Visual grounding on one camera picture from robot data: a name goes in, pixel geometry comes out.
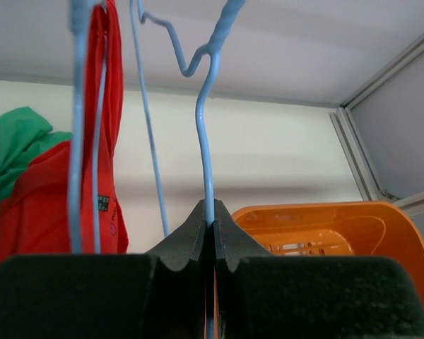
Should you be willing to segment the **blue wire hanger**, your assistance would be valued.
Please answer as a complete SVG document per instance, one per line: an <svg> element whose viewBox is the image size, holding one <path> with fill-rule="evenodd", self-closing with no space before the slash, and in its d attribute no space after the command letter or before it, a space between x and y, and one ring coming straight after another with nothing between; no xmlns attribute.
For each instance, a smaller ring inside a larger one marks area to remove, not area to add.
<svg viewBox="0 0 424 339"><path fill-rule="evenodd" d="M159 25L167 30L167 33L170 37L176 60L179 66L181 74L189 78L194 75L196 72L201 59L204 56L210 57L210 64L207 76L201 89L199 91L198 97L196 99L195 106L195 123L196 123L196 132L199 140L200 152L201 152L201 161L202 161L202 170L203 170L203 181L204 181L204 208L205 208L205 221L206 229L211 228L213 221L215 220L215 196L214 196L214 182L213 182L213 170L211 162L210 148L208 144L208 136L206 133L205 125L205 116L204 116L204 107L206 99L216 81L218 76L218 71L220 67L221 60L221 49L225 43L225 39L231 31L232 24L235 22L238 13L244 6L244 1L227 1L220 13L220 17L215 25L215 28L209 38L209 41L206 44L198 47L192 57L192 60L187 63L184 58L182 47L177 36L176 30L172 23L168 20L161 19L153 14L147 12L144 9L142 1L130 1L130 17L131 17L131 27L134 38L134 46L136 52L136 60L139 72L139 81L141 87L141 97L143 100L143 110L146 118L146 125L148 130L148 138L151 148L151 157L153 161L153 171L155 175L155 183L158 191L158 202L160 207L160 213L163 224L163 232L166 239L172 238L172 235L168 233L167 226L167 213L165 206L165 199L163 195L163 186L160 176L160 170L158 166L158 158L155 150L155 141L153 137L153 129L151 124L151 114L149 111L148 97L146 92L146 81L143 71L141 51L139 44L139 35L137 25L144 24L147 20Z"/></svg>
<svg viewBox="0 0 424 339"><path fill-rule="evenodd" d="M81 186L83 168L84 142L84 89L85 65L87 59L87 42L90 27L90 17L95 6L107 8L106 1L71 1L70 2L70 29L73 34L73 127L68 176L67 210L69 219L69 239L71 251L74 254L83 252L81 236ZM94 251L101 252L100 221L98 214L98 148L102 108L105 94L105 80L107 73L107 57L102 58L100 89L93 134L92 159L92 194L93 194L93 239Z"/></svg>

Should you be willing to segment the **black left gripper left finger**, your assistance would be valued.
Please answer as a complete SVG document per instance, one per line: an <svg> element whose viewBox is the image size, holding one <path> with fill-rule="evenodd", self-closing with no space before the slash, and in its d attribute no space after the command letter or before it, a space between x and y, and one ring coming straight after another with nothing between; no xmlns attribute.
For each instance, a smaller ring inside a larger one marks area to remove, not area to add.
<svg viewBox="0 0 424 339"><path fill-rule="evenodd" d="M202 338L204 202L144 254L14 256L0 338Z"/></svg>

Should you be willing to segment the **red tank top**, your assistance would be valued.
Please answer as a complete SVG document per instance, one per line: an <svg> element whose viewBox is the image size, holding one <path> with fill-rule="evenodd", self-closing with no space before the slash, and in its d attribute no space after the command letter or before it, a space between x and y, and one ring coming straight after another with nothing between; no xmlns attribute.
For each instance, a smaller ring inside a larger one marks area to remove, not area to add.
<svg viewBox="0 0 424 339"><path fill-rule="evenodd" d="M104 254L123 254L129 239L114 185L114 152L124 99L122 40L116 3L93 10L86 64L85 123L81 189L83 250L94 252L92 159L102 58L107 57L98 148L98 214ZM0 201L0 264L10 256L70 252L67 184L70 139L36 157Z"/></svg>

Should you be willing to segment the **green tank top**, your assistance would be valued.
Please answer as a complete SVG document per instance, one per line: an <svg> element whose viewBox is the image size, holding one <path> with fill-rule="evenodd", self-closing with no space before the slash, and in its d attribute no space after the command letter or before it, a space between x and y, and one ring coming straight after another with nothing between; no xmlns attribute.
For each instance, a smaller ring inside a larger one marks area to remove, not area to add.
<svg viewBox="0 0 424 339"><path fill-rule="evenodd" d="M29 107L0 116L0 201L11 196L14 185L39 155L71 138Z"/></svg>

